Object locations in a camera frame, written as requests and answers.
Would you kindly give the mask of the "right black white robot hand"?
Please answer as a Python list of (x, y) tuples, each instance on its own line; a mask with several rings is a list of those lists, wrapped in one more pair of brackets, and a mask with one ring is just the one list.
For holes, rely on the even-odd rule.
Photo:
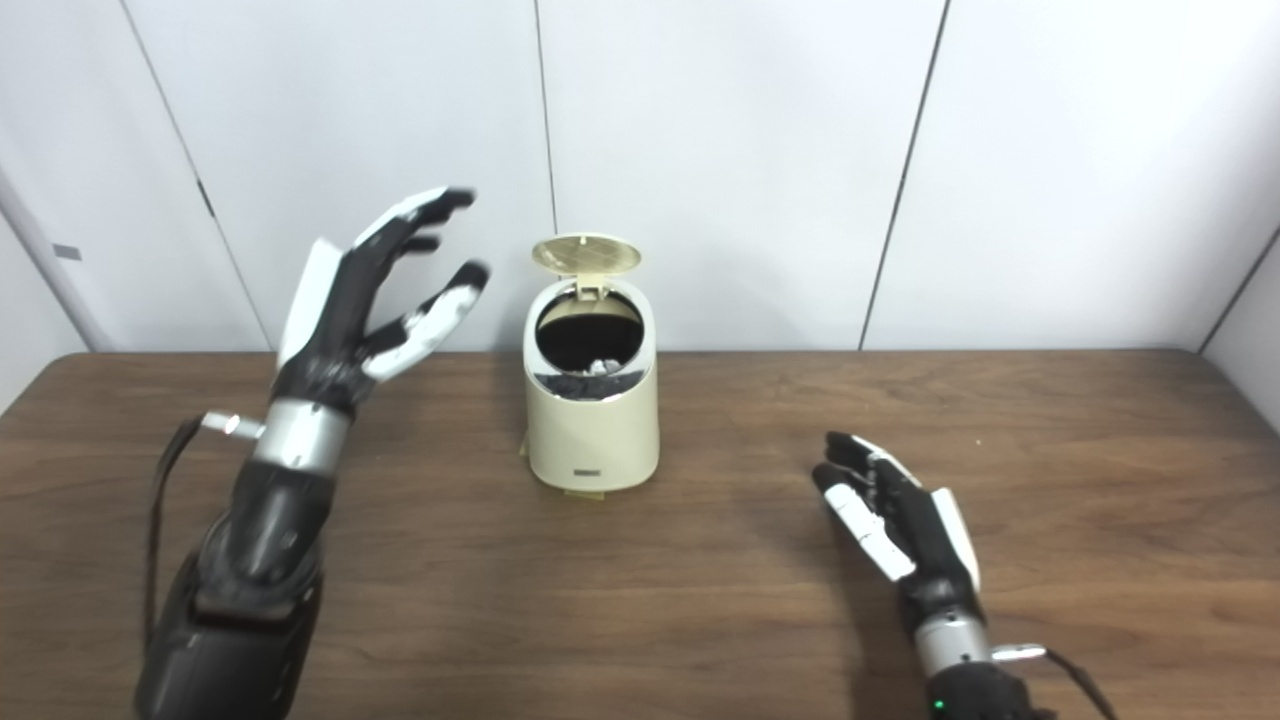
[(950, 489), (929, 489), (887, 450), (837, 430), (826, 434), (826, 459), (812, 479), (893, 583), (909, 628), (954, 609), (983, 618), (977, 553)]

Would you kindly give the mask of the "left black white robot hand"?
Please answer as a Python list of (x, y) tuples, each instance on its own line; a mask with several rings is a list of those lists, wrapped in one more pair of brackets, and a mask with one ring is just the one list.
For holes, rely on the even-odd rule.
[(388, 208), (348, 246), (311, 247), (276, 355), (273, 402), (294, 400), (353, 415), (372, 388), (434, 354), (477, 304), (490, 270), (465, 263), (443, 290), (369, 329), (379, 290), (407, 255), (435, 252), (429, 228), (470, 208), (474, 190), (445, 186)]

